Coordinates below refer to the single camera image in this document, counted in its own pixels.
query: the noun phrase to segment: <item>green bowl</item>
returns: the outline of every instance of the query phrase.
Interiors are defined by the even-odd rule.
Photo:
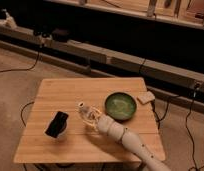
[[[132,118],[136,108],[135,99],[122,92],[109,95],[105,101],[106,114],[116,120],[124,121]]]

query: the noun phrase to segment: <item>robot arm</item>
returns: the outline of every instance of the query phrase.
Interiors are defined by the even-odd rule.
[[[121,142],[128,151],[139,157],[151,171],[170,171],[148,150],[138,134],[128,130],[111,117],[102,114],[96,108],[85,106],[84,103],[79,104],[79,113],[86,124],[115,141]]]

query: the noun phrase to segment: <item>floor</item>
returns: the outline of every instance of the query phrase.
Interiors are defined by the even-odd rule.
[[[33,63],[33,59],[0,49],[0,70],[28,68]],[[25,104],[34,100],[42,79],[64,77],[87,76],[43,62],[38,62],[31,71],[0,73],[0,171],[24,170],[21,164],[13,163],[13,157],[24,129],[20,119],[20,111]],[[157,113],[163,114],[165,107],[166,103],[157,99]],[[25,109],[25,120],[30,110],[31,106]],[[172,171],[187,171],[193,166],[192,145],[185,128],[185,116],[187,114],[188,109],[171,104],[166,119],[161,123],[160,135],[166,152],[165,163]],[[204,165],[204,114],[193,111],[189,126],[196,144],[196,162],[200,167]],[[101,163],[76,164],[65,170],[99,171],[101,167]],[[50,170],[64,170],[57,169],[54,165],[50,165],[50,168]],[[104,170],[132,171],[135,168],[136,164],[106,164]],[[27,169],[28,171],[37,170],[31,164],[27,165]]]

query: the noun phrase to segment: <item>shelf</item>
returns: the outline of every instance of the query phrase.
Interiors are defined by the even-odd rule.
[[[182,0],[180,5],[178,2],[180,0],[172,0],[168,8],[164,8],[164,0],[158,0],[155,9],[156,16],[153,17],[147,17],[149,0],[127,0],[128,3],[123,0],[108,1],[120,8],[114,7],[103,0],[89,0],[84,5],[80,5],[78,0],[45,1],[204,30],[203,20],[196,19],[194,14],[189,15],[189,12],[186,11],[188,0]]]

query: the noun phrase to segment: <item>wooden table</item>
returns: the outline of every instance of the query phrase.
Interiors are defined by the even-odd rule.
[[[93,163],[140,161],[120,144],[89,129],[78,114],[84,101],[104,112],[104,101],[113,92],[126,92],[136,99],[147,91],[142,78],[45,79],[39,88],[27,126],[21,137],[15,163]],[[164,150],[150,104],[137,100],[135,116],[123,124],[140,134],[160,160]],[[45,135],[57,111],[69,114],[65,141]]]

